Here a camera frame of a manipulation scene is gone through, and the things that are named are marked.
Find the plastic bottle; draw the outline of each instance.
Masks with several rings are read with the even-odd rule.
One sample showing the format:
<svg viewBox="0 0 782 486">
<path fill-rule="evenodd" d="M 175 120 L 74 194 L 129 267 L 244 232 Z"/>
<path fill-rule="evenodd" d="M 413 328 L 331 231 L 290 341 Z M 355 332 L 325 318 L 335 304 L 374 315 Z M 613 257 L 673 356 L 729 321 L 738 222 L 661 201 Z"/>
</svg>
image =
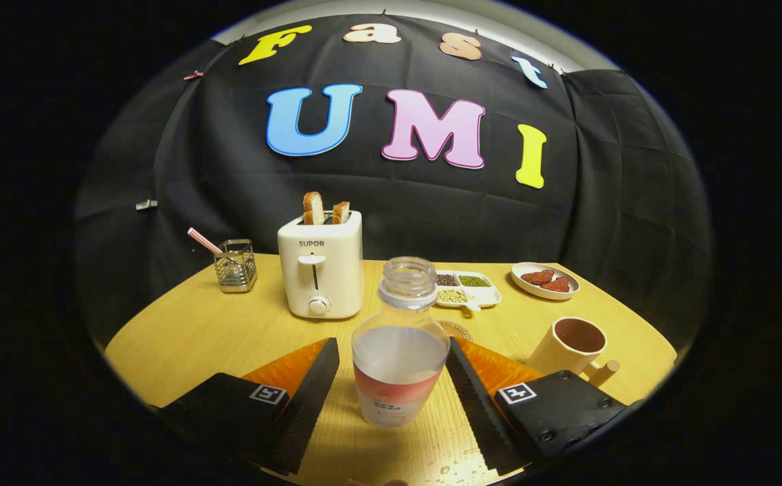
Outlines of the plastic bottle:
<svg viewBox="0 0 782 486">
<path fill-rule="evenodd" d="M 448 357 L 448 336 L 427 311 L 436 269 L 416 257 L 390 259 L 377 294 L 381 310 L 352 334 L 356 389 L 367 422 L 400 427 L 421 412 Z"/>
</svg>

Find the blue letter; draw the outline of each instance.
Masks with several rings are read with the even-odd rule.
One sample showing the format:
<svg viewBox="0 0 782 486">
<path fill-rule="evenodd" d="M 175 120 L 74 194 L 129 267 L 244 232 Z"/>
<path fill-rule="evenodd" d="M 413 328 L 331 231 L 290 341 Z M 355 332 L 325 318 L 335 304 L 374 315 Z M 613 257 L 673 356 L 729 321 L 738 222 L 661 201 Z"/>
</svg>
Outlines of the blue letter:
<svg viewBox="0 0 782 486">
<path fill-rule="evenodd" d="M 534 65 L 529 62 L 529 59 L 524 59 L 515 55 L 512 55 L 511 59 L 514 59 L 514 61 L 517 61 L 517 64 L 520 64 L 520 68 L 523 69 L 523 74 L 525 74 L 530 81 L 536 84 L 536 86 L 542 88 L 548 87 L 548 84 L 538 77 L 538 74 L 541 74 L 542 72 L 538 68 L 534 67 Z"/>
<path fill-rule="evenodd" d="M 295 87 L 277 91 L 268 97 L 267 141 L 271 150 L 285 156 L 313 156 L 338 146 L 348 133 L 352 99 L 361 92 L 358 85 L 330 85 L 322 90 L 329 96 L 328 124 L 322 132 L 304 135 L 298 132 L 301 101 L 310 96 L 310 88 Z"/>
</svg>

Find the pink letter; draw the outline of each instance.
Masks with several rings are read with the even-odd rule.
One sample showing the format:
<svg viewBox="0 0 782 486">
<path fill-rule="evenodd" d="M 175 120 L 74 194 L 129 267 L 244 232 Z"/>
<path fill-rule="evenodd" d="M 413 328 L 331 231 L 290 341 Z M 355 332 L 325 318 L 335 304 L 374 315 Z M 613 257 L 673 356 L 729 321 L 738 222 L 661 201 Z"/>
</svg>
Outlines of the pink letter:
<svg viewBox="0 0 782 486">
<path fill-rule="evenodd" d="M 418 157 L 418 148 L 412 145 L 414 130 L 430 160 L 440 156 L 442 147 L 453 135 L 450 150 L 444 155 L 446 162 L 465 169 L 484 166 L 478 151 L 481 115 L 486 113 L 484 107 L 458 99 L 440 119 L 422 92 L 393 89 L 388 92 L 388 98 L 394 101 L 394 132 L 391 143 L 382 147 L 383 156 L 393 160 Z"/>
</svg>

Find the black fabric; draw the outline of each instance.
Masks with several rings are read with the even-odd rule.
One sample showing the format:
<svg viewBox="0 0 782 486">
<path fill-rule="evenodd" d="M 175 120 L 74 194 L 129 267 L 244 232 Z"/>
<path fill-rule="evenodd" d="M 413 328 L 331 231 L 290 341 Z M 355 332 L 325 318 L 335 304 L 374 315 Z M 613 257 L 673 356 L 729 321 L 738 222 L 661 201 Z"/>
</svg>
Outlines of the black fabric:
<svg viewBox="0 0 782 486">
<path fill-rule="evenodd" d="M 187 89 L 184 77 L 201 71 L 223 48 L 206 40 L 149 81 L 113 121 L 88 164 L 76 196 L 76 287 L 91 336 L 104 347 L 172 287 L 163 281 L 165 261 L 151 245 L 154 210 L 137 212 L 135 205 L 153 199 L 154 155 Z"/>
<path fill-rule="evenodd" d="M 650 96 L 621 72 L 563 77 L 524 55 L 548 83 L 539 89 L 512 61 L 520 53 L 490 39 L 480 38 L 478 61 L 441 52 L 444 33 L 465 31 L 437 22 L 386 16 L 381 22 L 398 28 L 399 43 L 342 40 L 364 22 L 379 21 L 332 16 L 225 49 L 206 44 L 131 102 L 101 143 L 77 207 L 78 281 L 95 338 L 107 344 L 142 307 L 211 263 L 188 227 L 215 242 L 251 238 L 255 251 L 277 252 L 277 230 L 316 190 L 326 206 L 349 200 L 364 214 L 366 259 L 560 261 L 684 346 L 705 308 L 706 201 L 693 158 Z M 313 30 L 270 58 L 238 65 L 262 34 L 302 24 Z M 183 81 L 193 69 L 205 77 Z M 298 129 L 315 133 L 327 122 L 322 89 L 335 83 L 363 86 L 347 138 L 312 157 L 272 151 L 268 95 L 313 90 Z M 397 88 L 424 92 L 438 116 L 456 99 L 483 105 L 484 168 L 429 161 L 418 142 L 415 160 L 382 157 L 394 120 L 386 93 Z M 159 105 L 143 115 L 149 99 Z M 548 138 L 543 188 L 515 179 L 518 124 Z M 134 204 L 149 198 L 159 206 L 137 213 Z"/>
<path fill-rule="evenodd" d="M 637 311 L 678 352 L 706 312 L 712 226 L 694 158 L 641 86 L 569 74 L 580 158 L 562 264 Z"/>
</svg>

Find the divided tray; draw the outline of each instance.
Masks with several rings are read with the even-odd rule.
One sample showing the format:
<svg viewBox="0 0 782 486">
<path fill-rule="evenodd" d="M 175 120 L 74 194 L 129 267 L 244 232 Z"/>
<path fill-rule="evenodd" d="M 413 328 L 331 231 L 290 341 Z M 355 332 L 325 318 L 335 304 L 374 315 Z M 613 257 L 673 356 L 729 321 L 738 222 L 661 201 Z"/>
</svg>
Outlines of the divided tray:
<svg viewBox="0 0 782 486">
<path fill-rule="evenodd" d="M 465 307 L 470 311 L 480 311 L 481 307 L 490 307 L 491 305 L 499 304 L 502 302 L 502 294 L 499 293 L 499 289 L 496 289 L 493 282 L 486 277 L 483 273 L 477 271 L 459 271 L 459 270 L 437 270 L 436 275 L 450 275 L 454 277 L 453 286 L 441 286 L 437 285 L 437 289 L 442 293 L 442 290 L 458 290 L 465 298 L 465 302 L 451 302 L 442 300 L 441 297 L 437 299 L 436 304 L 443 307 Z M 460 277 L 477 277 L 484 280 L 488 286 L 486 287 L 469 287 L 464 286 L 460 282 Z"/>
</svg>

